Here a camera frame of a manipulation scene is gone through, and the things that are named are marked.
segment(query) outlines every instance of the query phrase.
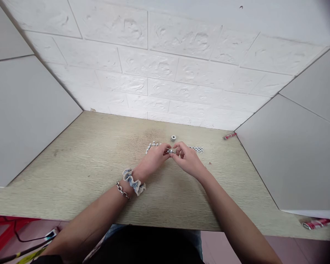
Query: hand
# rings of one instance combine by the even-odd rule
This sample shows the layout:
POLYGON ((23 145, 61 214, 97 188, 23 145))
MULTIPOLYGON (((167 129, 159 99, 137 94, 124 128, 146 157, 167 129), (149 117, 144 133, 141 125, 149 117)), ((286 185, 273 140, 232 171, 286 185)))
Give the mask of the hand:
POLYGON ((187 145, 182 141, 177 142, 173 148, 177 149, 176 154, 170 154, 171 158, 173 158, 173 160, 181 167, 181 169, 183 169, 189 175, 192 175, 198 180, 201 175, 208 172, 206 167, 198 158, 194 149, 187 147, 187 145))
POLYGON ((170 144, 162 143, 159 146, 152 146, 148 153, 143 157, 140 164, 134 168, 132 176, 134 180, 142 183, 152 175, 168 158, 170 154, 166 151, 170 149, 170 144))

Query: grey side panel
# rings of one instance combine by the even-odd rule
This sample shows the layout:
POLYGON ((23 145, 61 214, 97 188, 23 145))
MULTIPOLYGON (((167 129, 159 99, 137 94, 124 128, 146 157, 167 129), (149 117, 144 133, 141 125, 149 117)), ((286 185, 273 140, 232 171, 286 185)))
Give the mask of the grey side panel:
POLYGON ((0 62, 0 186, 82 112, 35 56, 0 62))
POLYGON ((0 60, 34 54, 0 7, 0 60))
POLYGON ((330 50, 280 94, 330 121, 330 50))
POLYGON ((277 95, 236 130, 280 210, 330 210, 330 123, 277 95))

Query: white brick wall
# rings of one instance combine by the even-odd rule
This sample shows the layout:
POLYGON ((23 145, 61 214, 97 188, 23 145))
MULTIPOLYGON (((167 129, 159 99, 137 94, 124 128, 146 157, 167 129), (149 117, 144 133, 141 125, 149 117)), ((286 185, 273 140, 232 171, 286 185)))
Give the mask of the white brick wall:
POLYGON ((84 110, 121 116, 235 130, 327 49, 103 1, 3 2, 84 110))

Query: person's left hand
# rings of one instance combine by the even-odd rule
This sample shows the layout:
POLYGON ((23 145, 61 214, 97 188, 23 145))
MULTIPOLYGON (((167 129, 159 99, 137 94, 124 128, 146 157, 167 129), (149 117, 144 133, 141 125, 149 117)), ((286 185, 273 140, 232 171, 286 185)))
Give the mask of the person's left hand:
POLYGON ((167 143, 162 143, 159 146, 152 146, 143 157, 140 164, 133 169, 133 179, 140 180, 144 183, 150 175, 170 158, 170 154, 166 153, 170 148, 170 144, 167 143))

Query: forearm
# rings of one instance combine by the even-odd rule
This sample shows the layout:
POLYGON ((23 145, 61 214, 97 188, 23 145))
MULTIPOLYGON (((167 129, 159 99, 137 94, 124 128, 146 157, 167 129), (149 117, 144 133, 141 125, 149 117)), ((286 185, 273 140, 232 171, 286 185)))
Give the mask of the forearm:
POLYGON ((222 230, 242 263, 281 263, 261 232, 206 171, 198 178, 222 230))
MULTIPOLYGON (((128 196, 134 195, 129 183, 120 181, 128 196)), ((42 255, 60 255, 65 262, 81 262, 103 238, 121 213, 128 199, 114 185, 78 214, 51 242, 42 255)))

